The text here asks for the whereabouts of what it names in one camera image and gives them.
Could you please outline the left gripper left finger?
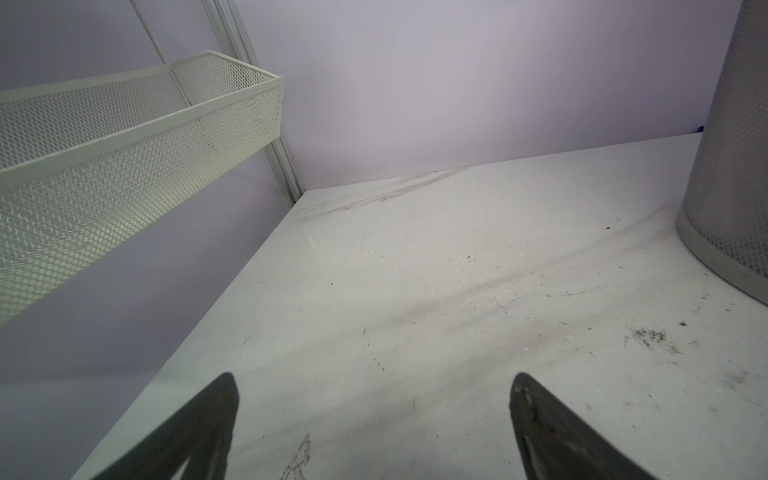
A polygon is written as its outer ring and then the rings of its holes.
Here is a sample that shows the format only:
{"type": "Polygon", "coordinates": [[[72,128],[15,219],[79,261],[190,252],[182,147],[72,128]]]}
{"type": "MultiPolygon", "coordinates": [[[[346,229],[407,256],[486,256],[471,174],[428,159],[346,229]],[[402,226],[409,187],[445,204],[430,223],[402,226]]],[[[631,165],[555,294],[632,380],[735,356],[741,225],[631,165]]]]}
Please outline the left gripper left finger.
{"type": "Polygon", "coordinates": [[[98,479],[223,479],[239,407],[232,373],[215,378],[98,479]]]}

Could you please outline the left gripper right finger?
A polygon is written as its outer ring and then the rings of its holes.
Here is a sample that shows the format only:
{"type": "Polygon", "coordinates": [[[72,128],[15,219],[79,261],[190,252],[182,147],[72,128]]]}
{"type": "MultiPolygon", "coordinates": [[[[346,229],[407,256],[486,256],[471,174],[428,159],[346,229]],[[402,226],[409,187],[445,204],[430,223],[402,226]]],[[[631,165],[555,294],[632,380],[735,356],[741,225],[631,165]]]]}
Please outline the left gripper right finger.
{"type": "Polygon", "coordinates": [[[513,380],[509,410],[529,479],[653,478],[525,372],[513,380]]]}

